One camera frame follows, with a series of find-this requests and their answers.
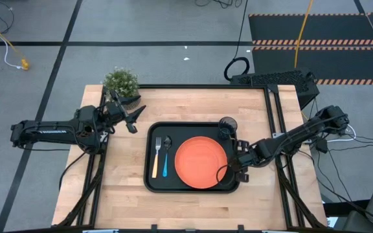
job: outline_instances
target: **green plant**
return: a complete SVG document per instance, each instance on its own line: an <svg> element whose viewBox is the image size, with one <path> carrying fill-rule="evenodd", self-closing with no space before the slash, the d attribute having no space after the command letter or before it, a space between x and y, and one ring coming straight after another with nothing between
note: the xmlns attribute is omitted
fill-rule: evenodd
<svg viewBox="0 0 373 233"><path fill-rule="evenodd" d="M122 97L136 96L139 88L135 74L130 73L127 69L118 69L117 67L105 76L103 85L109 90L116 90Z"/></svg>

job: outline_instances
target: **yellow cable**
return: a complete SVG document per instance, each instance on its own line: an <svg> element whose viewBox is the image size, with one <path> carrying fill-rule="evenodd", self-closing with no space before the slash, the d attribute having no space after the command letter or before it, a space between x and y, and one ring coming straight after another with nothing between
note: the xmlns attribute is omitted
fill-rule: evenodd
<svg viewBox="0 0 373 233"><path fill-rule="evenodd" d="M295 55L295 68L297 67L297 54L299 53L300 39L302 38L304 26L306 25L306 21L308 20L308 16L309 16L309 12L310 12L310 8L311 8L312 4L313 4L313 0L310 0L308 11L306 12L306 15L304 16L302 28L301 28L300 33L299 33L299 38L297 40L296 55Z"/></svg>
<svg viewBox="0 0 373 233"><path fill-rule="evenodd" d="M14 50L16 53L18 53L20 56L21 56L21 64L23 65L23 69L24 70L28 70L28 66L29 66L29 64L28 64L28 62L27 62L27 60L25 59L25 56L24 55L22 55L22 53L21 52L19 52L12 44L11 44L11 42L10 41L8 41L1 33L0 33L0 37L1 38L3 38L10 46L11 46L11 48L12 48L12 50Z"/></svg>

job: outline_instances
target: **orange handle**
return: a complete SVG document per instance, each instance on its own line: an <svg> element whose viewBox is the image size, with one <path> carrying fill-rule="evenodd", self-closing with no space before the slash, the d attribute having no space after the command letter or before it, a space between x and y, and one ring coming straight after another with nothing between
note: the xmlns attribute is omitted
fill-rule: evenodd
<svg viewBox="0 0 373 233"><path fill-rule="evenodd" d="M158 151L155 154L155 161L153 162L152 178L156 178L158 174Z"/></svg>

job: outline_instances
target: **orange plate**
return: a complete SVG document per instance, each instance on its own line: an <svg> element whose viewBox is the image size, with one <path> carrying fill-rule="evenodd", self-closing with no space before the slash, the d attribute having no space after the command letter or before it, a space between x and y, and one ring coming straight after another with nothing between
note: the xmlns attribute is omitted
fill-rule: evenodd
<svg viewBox="0 0 373 233"><path fill-rule="evenodd" d="M181 180L193 188L211 188L217 184L216 173L227 164L224 149L208 137L193 137L182 143L175 155L175 169ZM227 168L218 173L221 180Z"/></svg>

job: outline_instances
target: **blue spoon handle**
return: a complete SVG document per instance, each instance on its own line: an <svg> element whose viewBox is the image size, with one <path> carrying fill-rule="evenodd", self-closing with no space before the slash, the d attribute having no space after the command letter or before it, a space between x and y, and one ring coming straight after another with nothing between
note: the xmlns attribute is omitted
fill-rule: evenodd
<svg viewBox="0 0 373 233"><path fill-rule="evenodd" d="M168 152L166 152L166 155L165 155L165 164L163 166L162 176L166 177L167 175L168 175Z"/></svg>

